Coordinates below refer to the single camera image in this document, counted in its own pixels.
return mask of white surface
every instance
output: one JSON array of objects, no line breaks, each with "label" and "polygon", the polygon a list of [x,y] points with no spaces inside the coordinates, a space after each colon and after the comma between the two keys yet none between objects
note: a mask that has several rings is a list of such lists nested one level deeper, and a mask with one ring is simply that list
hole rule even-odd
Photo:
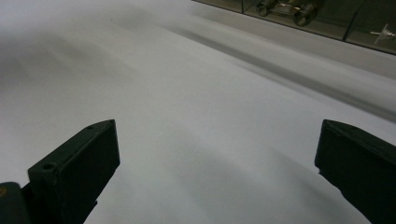
[{"label": "white surface", "polygon": [[[393,56],[296,33],[346,57],[386,59],[378,69],[340,63],[339,51],[285,45],[296,31],[265,23],[263,32],[283,35],[259,37],[242,29],[257,20],[241,19],[237,29],[201,12],[225,21],[240,15],[190,1],[3,1],[0,8],[0,182],[25,185],[36,161],[85,126],[115,119],[121,166],[86,223],[367,223],[318,175],[320,125],[336,119],[396,144],[394,110],[381,119],[180,33],[255,46],[245,55],[271,49],[270,64],[315,58],[338,72],[332,88],[358,79],[367,91],[359,84],[349,93],[363,91],[365,102],[382,106],[395,105],[394,78],[382,69],[395,67]],[[318,69],[303,71],[329,81]]]}]

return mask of glass display case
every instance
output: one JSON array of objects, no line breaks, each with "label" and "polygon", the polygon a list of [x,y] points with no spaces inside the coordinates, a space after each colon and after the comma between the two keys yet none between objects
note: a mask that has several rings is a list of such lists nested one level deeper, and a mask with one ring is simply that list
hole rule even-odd
[{"label": "glass display case", "polygon": [[396,54],[395,0],[194,0]]},{"label": "glass display case", "polygon": [[245,14],[342,40],[363,0],[258,0]]},{"label": "glass display case", "polygon": [[242,13],[241,0],[193,0],[193,1]]},{"label": "glass display case", "polygon": [[346,42],[396,54],[396,1],[367,0],[351,24]]}]

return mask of glass panel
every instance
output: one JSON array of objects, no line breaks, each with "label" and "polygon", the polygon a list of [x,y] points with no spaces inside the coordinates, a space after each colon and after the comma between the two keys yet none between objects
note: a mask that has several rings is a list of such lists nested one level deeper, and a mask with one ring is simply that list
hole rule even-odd
[{"label": "glass panel", "polygon": [[248,9],[251,8],[251,6],[253,6],[256,3],[257,0],[243,0],[242,1],[242,9],[244,10],[244,12]]},{"label": "glass panel", "polygon": [[396,1],[367,0],[351,26],[346,42],[396,54]]},{"label": "glass panel", "polygon": [[222,7],[231,11],[242,13],[242,0],[193,0],[214,7]]},{"label": "glass panel", "polygon": [[249,16],[342,40],[364,0],[258,0]]}]

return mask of screw hole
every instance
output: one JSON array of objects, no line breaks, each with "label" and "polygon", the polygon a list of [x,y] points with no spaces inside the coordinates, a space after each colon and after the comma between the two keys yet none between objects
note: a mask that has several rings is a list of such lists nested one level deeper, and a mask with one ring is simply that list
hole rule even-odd
[{"label": "screw hole", "polygon": [[55,168],[56,164],[55,163],[47,163],[43,166],[43,170],[53,170]]}]

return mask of metal object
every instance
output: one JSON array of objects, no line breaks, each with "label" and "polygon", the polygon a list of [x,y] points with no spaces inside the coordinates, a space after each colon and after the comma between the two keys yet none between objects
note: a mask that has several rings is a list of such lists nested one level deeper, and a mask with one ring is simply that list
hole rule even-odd
[{"label": "metal object", "polygon": [[298,26],[306,26],[318,15],[322,4],[321,0],[262,0],[257,4],[256,10],[262,17],[273,12],[292,17]]},{"label": "metal object", "polygon": [[396,147],[354,126],[324,120],[315,165],[372,223],[396,223]]},{"label": "metal object", "polygon": [[377,44],[378,41],[380,41],[380,40],[392,39],[392,38],[394,38],[396,36],[396,34],[391,32],[390,30],[388,30],[388,25],[387,24],[384,26],[384,29],[382,29],[381,33],[370,32],[370,34],[371,35],[378,35],[378,37],[376,38],[374,44]]},{"label": "metal object", "polygon": [[0,185],[7,189],[0,197],[0,211],[7,210],[0,213],[0,223],[84,223],[119,165],[115,121],[95,123],[32,166],[24,188]]},{"label": "metal object", "polygon": [[3,195],[5,195],[6,193],[7,193],[6,187],[0,188],[0,197],[3,196]]}]

